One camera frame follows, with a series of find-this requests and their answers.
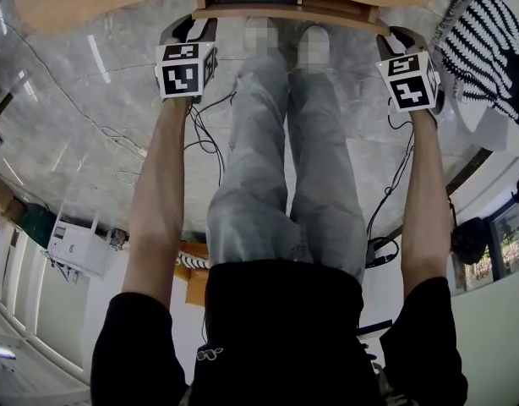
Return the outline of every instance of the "white shoe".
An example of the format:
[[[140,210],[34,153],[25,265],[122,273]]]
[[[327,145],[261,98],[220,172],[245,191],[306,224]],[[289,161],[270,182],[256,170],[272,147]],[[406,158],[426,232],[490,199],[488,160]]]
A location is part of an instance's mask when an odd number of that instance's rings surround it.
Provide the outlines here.
[[[278,48],[278,30],[268,18],[249,18],[244,28],[244,49],[256,56],[266,56]]]
[[[312,25],[299,42],[297,69],[321,72],[329,66],[330,58],[329,34],[323,27]]]

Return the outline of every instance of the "gray tile floor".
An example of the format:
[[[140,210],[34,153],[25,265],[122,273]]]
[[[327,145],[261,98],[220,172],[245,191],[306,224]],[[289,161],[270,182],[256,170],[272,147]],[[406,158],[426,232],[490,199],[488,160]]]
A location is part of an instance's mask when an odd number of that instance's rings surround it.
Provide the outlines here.
[[[450,0],[422,7],[385,8],[381,18],[403,25],[430,40]],[[110,140],[111,129],[147,148],[161,109],[153,76],[155,45],[173,20],[190,13],[195,0],[151,0],[113,11],[70,31],[43,35],[21,19],[14,0],[0,0],[0,96],[23,71],[22,86],[0,118],[0,173],[58,211],[64,200],[101,210],[101,221],[127,229],[135,176],[141,166],[138,150],[126,140]],[[244,59],[244,19],[221,19],[217,34],[219,68],[202,105],[224,97],[235,86]],[[288,49],[298,25],[281,23],[281,41]],[[386,122],[387,90],[374,63],[379,60],[374,35],[326,26],[331,36],[329,76],[344,118],[360,204],[368,221],[402,159],[409,129],[393,131]],[[93,46],[101,56],[96,63]],[[394,115],[403,122],[407,115]],[[209,131],[226,154],[231,108],[225,102],[204,115]],[[187,127],[186,140],[195,137]],[[450,110],[440,117],[440,143],[446,178],[452,178],[477,151]],[[186,151],[185,224],[187,231],[205,231],[207,207],[216,191],[218,163],[195,146]],[[295,171],[287,149],[287,185]],[[408,172],[377,217],[374,234],[388,233],[402,220]]]

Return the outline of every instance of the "white cube with black markers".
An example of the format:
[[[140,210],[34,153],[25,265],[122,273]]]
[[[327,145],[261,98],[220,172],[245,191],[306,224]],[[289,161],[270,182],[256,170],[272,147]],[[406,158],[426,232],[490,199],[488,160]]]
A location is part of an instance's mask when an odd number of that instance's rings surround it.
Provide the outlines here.
[[[376,67],[398,112],[435,107],[440,75],[434,70],[428,52],[384,60]]]
[[[216,68],[214,42],[156,47],[156,78],[162,98],[201,96]]]

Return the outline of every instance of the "black t-shirt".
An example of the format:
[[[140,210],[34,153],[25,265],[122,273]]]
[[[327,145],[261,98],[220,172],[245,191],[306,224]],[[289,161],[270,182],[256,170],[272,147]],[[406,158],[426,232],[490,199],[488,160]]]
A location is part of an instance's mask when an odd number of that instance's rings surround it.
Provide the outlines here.
[[[173,406],[185,393],[192,405],[384,404],[355,336],[362,309],[359,283],[336,269],[293,261],[214,266],[205,291],[208,343],[188,390],[167,309],[142,294],[119,294],[92,360],[93,404]],[[420,406],[465,403],[444,278],[410,293],[381,343],[397,391]]]

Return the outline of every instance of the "gray pants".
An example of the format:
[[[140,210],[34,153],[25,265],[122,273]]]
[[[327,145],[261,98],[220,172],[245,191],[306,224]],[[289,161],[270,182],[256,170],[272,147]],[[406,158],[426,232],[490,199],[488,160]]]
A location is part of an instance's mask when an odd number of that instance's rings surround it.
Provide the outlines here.
[[[232,107],[227,170],[210,203],[210,265],[290,260],[341,269],[362,281],[363,213],[333,85],[325,74],[286,72],[277,50],[248,58]],[[297,172],[286,215],[284,119]]]

